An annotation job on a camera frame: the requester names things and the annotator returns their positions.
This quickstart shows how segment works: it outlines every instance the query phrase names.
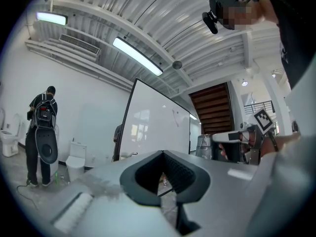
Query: toilet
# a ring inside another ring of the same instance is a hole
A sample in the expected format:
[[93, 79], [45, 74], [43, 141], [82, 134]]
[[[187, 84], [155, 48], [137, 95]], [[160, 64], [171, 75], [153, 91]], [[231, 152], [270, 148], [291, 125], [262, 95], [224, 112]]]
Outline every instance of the toilet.
[[[59, 138], [59, 127], [58, 125], [55, 125], [55, 135], [56, 135], [56, 141], [57, 141], [57, 146], [58, 146], [58, 153], [59, 153], [59, 143], [58, 143], [58, 138]], [[58, 170], [58, 160], [54, 162], [53, 164], [50, 164], [50, 177], [52, 177]], [[40, 155], [38, 155], [38, 171], [37, 173], [39, 174], [39, 177], [42, 178], [41, 176], [41, 169], [40, 169]]]
[[0, 108], [0, 130], [2, 130], [4, 123], [5, 112], [4, 109]]
[[0, 131], [2, 141], [2, 153], [5, 157], [16, 155], [18, 150], [18, 141], [23, 137], [23, 127], [21, 116], [15, 114], [8, 130]]
[[70, 155], [66, 160], [66, 166], [71, 182], [84, 173], [86, 150], [87, 146], [83, 144], [73, 141], [70, 143]]

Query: concrete floor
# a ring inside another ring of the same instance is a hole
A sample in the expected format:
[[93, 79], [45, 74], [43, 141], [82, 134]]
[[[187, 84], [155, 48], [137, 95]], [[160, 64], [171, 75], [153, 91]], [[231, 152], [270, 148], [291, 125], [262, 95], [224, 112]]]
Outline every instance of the concrete floor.
[[[0, 166], [2, 172], [5, 173], [5, 177], [11, 187], [11, 191], [17, 195], [20, 202], [23, 203], [27, 209], [35, 211], [33, 203], [19, 195], [16, 191], [16, 187], [18, 185], [26, 185], [27, 167], [25, 150], [19, 147], [18, 154], [7, 158], [2, 154], [2, 143], [0, 141]], [[44, 187], [41, 185], [41, 179], [39, 178], [38, 173], [39, 186], [35, 188], [31, 188], [30, 186], [19, 187], [19, 192], [27, 198], [32, 199], [38, 208], [38, 212], [40, 213], [41, 207], [48, 203], [55, 194], [65, 188], [68, 185], [68, 181], [69, 177], [66, 167], [59, 165], [58, 182], [54, 177], [54, 182], [50, 186]], [[166, 186], [164, 186], [163, 183], [160, 183], [158, 187], [158, 195], [170, 190], [171, 188], [172, 187], [168, 181]], [[176, 193], [169, 192], [168, 194], [162, 196], [161, 204], [162, 213], [165, 215], [166, 219], [175, 226], [177, 216]]]

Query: staircase railing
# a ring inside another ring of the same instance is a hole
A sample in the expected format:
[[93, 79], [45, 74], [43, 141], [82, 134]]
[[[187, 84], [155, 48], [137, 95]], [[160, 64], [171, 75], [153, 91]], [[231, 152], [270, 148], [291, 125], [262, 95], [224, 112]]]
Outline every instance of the staircase railing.
[[275, 113], [275, 108], [273, 106], [272, 101], [266, 101], [266, 102], [251, 104], [251, 105], [245, 105], [244, 108], [245, 108], [246, 115], [255, 113], [256, 111], [260, 110], [261, 108], [264, 108], [267, 111], [267, 113]]

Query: light fixture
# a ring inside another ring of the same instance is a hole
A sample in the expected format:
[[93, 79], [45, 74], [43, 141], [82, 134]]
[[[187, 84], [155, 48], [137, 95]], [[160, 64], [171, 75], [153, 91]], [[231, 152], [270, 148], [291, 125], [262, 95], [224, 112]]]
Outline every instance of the light fixture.
[[190, 114], [190, 118], [194, 119], [194, 120], [197, 120], [196, 117], [194, 117], [192, 114]]
[[36, 18], [38, 20], [47, 21], [59, 25], [66, 25], [68, 21], [68, 17], [65, 15], [60, 15], [56, 13], [50, 13], [50, 12], [37, 12]]
[[113, 46], [117, 47], [119, 50], [128, 54], [130, 57], [138, 61], [145, 68], [149, 69], [156, 76], [160, 76], [162, 74], [162, 69], [159, 68], [155, 63], [153, 63], [150, 59], [148, 59], [144, 54], [134, 48], [132, 45], [127, 43], [120, 37], [116, 37], [113, 41]]

